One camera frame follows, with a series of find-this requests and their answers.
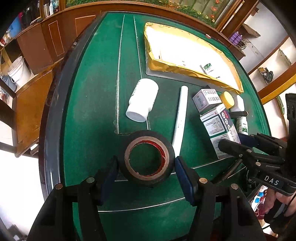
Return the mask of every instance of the yellow cap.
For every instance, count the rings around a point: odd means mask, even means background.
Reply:
[[[234,99],[229,92],[225,91],[224,93],[222,93],[220,95],[220,99],[222,103],[225,105],[226,109],[230,109],[234,106]]]

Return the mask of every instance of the tape roll inner core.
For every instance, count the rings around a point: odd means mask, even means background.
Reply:
[[[150,175],[141,175],[138,172],[136,172],[130,165],[130,154],[132,149],[139,145],[147,143],[150,145],[153,145],[154,147],[157,148],[161,155],[161,164],[160,167],[155,171],[153,174]],[[135,140],[133,140],[128,146],[124,154],[124,162],[126,165],[126,168],[128,169],[129,173],[132,174],[134,177],[140,180],[154,180],[163,175],[165,170],[168,168],[169,164],[169,152],[167,147],[157,138],[155,137],[150,137],[150,136],[143,136],[143,137],[138,137]]]

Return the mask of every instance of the purple bottle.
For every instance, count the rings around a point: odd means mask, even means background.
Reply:
[[[230,37],[230,42],[232,43],[236,38],[237,36],[239,36],[239,32],[235,32],[231,37]]]
[[[242,40],[242,35],[237,36],[237,38],[232,42],[234,45],[237,45],[239,41]]]

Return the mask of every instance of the screw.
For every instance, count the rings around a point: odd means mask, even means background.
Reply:
[[[89,177],[86,180],[87,183],[93,183],[94,182],[94,178],[93,177]]]
[[[58,184],[56,184],[55,188],[56,188],[57,190],[60,190],[60,189],[63,188],[63,184],[58,183]]]
[[[239,186],[238,186],[236,183],[231,184],[231,187],[232,187],[234,190],[237,190],[237,189],[239,188]]]
[[[207,183],[207,179],[204,178],[204,177],[202,177],[202,178],[200,178],[200,182],[203,183],[203,184],[206,184]]]

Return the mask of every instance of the bucket handle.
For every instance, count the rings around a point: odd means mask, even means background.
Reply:
[[[24,60],[22,61],[22,69],[23,69],[23,67],[24,67]],[[20,78],[18,80],[20,80],[21,78],[22,78],[22,73],[21,73]],[[14,81],[13,78],[11,78],[11,81],[12,81],[12,83],[16,82],[16,81]]]

